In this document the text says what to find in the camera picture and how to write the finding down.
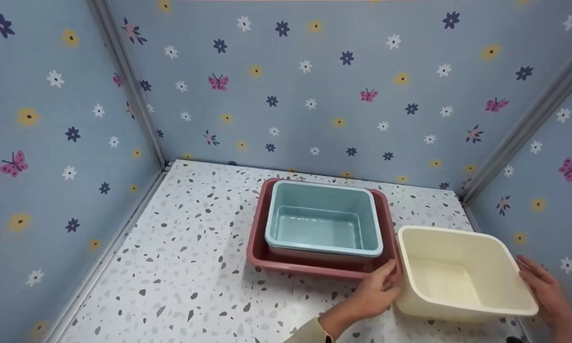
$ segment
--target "terrazzo floor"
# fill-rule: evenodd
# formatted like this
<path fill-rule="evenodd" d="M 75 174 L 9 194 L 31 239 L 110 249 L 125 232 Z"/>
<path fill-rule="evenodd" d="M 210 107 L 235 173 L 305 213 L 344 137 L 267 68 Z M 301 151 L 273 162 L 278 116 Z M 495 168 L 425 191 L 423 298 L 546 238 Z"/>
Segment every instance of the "terrazzo floor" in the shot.
<path fill-rule="evenodd" d="M 452 191 L 177 160 L 60 342 L 279 343 L 347 298 L 355 282 L 246 263 L 257 197 L 274 177 L 379 189 L 396 230 L 472 230 Z M 522 336 L 512 318 L 471 325 L 408 317 L 392 306 L 339 342 L 504 343 L 508 336 Z"/>

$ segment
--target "light blue basin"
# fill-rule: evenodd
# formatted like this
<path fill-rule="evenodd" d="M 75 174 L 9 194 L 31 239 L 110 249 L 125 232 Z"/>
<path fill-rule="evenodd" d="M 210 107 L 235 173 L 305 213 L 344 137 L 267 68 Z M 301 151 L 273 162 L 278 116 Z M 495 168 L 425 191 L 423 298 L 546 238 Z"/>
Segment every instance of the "light blue basin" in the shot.
<path fill-rule="evenodd" d="M 340 185 L 276 182 L 264 237 L 280 250 L 365 258 L 383 251 L 372 194 Z"/>

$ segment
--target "floral wallpaper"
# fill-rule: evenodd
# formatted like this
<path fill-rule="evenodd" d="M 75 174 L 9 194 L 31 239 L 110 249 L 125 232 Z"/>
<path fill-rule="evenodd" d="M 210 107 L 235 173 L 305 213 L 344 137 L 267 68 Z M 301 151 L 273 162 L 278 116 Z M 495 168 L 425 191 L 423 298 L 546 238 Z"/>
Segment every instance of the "floral wallpaper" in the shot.
<path fill-rule="evenodd" d="M 572 56 L 572 0 L 109 0 L 168 159 L 461 191 Z"/>
<path fill-rule="evenodd" d="M 0 1 L 0 342 L 43 337 L 159 170 L 114 72 L 84 0 Z"/>
<path fill-rule="evenodd" d="M 572 94 L 471 204 L 480 229 L 542 263 L 572 302 Z M 530 321 L 536 342 L 548 341 Z"/>

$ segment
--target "butterfly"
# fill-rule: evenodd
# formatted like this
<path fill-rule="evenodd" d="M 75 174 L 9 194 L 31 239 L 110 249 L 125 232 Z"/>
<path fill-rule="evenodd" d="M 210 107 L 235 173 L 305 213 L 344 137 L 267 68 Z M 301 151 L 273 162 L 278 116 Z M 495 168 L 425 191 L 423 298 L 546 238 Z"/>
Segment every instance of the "butterfly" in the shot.
<path fill-rule="evenodd" d="M 502 107 L 505 107 L 510 102 L 506 99 L 499 101 L 497 101 L 497 98 L 494 99 L 495 100 L 487 100 L 487 107 L 484 108 L 485 111 L 498 112 L 502 109 Z"/>
<path fill-rule="evenodd" d="M 559 168 L 559 172 L 565 177 L 565 181 L 572 182 L 572 158 L 563 160 L 563 167 Z"/>
<path fill-rule="evenodd" d="M 120 76 L 115 72 L 114 76 L 112 76 L 112 81 L 120 87 Z"/>
<path fill-rule="evenodd" d="M 227 85 L 229 84 L 229 77 L 223 77 L 222 74 L 216 78 L 216 75 L 212 73 L 212 76 L 208 77 L 208 81 L 210 81 L 211 88 L 216 90 L 219 89 L 221 91 L 227 90 Z"/>
<path fill-rule="evenodd" d="M 366 91 L 360 91 L 360 100 L 372 102 L 372 100 L 375 98 L 375 96 L 377 96 L 377 94 L 379 94 L 379 91 L 375 91 L 375 89 L 372 89 L 372 91 L 368 91 L 367 88 Z"/>
<path fill-rule="evenodd" d="M 27 163 L 25 163 L 25 154 L 19 150 L 17 154 L 13 152 L 13 156 L 11 157 L 11 162 L 2 160 L 2 162 L 6 163 L 0 167 L 0 171 L 5 174 L 11 174 L 13 178 L 16 178 L 19 175 L 19 172 L 22 172 L 27 169 Z"/>

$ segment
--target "beige sleeve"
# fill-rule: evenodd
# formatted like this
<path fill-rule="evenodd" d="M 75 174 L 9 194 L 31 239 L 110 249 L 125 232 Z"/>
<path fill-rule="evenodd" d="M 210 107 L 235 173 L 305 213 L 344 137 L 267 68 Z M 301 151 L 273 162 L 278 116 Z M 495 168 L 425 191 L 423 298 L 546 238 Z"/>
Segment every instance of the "beige sleeve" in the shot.
<path fill-rule="evenodd" d="M 318 318 L 311 319 L 301 326 L 284 343 L 333 343 L 334 340 L 325 332 Z"/>

